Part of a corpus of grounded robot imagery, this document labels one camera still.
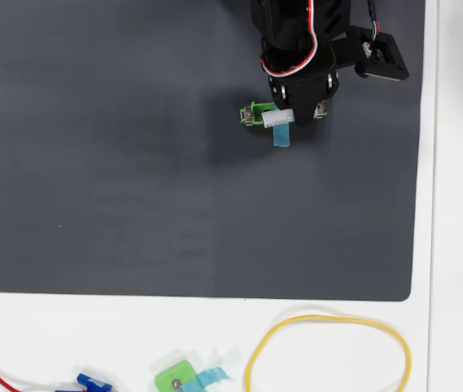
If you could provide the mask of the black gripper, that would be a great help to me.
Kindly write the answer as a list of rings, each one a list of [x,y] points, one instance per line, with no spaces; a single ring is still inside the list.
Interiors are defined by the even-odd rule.
[[[292,106],[294,123],[310,125],[325,116],[325,102],[339,86],[338,59],[332,42],[313,43],[301,39],[290,50],[261,40],[260,63],[277,102],[302,102]]]

